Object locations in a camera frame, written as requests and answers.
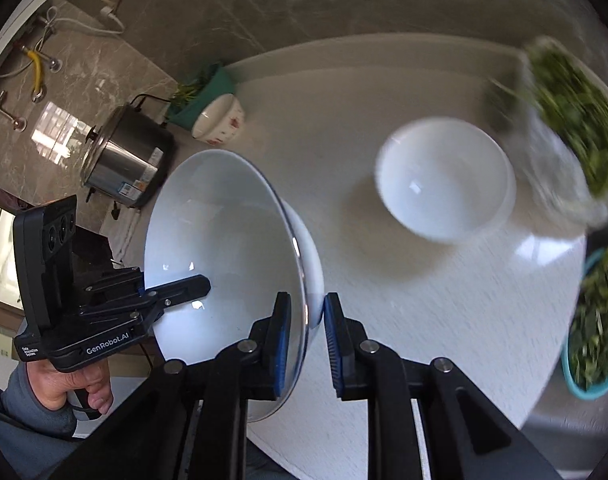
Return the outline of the grey sleeved left forearm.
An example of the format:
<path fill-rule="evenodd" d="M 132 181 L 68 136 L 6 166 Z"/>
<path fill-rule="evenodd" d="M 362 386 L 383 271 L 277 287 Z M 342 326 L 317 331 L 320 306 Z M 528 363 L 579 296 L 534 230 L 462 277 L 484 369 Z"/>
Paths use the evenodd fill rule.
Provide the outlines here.
<path fill-rule="evenodd" d="M 49 411 L 37 400 L 27 365 L 19 363 L 0 389 L 0 453 L 18 478 L 49 478 L 79 448 L 76 427 L 69 405 Z"/>

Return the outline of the person's left hand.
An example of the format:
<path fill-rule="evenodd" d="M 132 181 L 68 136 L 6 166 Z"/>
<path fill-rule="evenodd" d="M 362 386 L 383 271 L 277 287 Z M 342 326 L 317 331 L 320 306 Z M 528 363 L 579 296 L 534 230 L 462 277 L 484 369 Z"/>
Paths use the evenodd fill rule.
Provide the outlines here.
<path fill-rule="evenodd" d="M 105 415 L 113 404 L 110 367 L 106 360 L 90 364 L 72 373 L 58 372 L 47 360 L 26 364 L 28 382 L 39 403 L 50 411 L 63 408 L 67 395 L 75 390 L 88 393 L 92 410 Z"/>

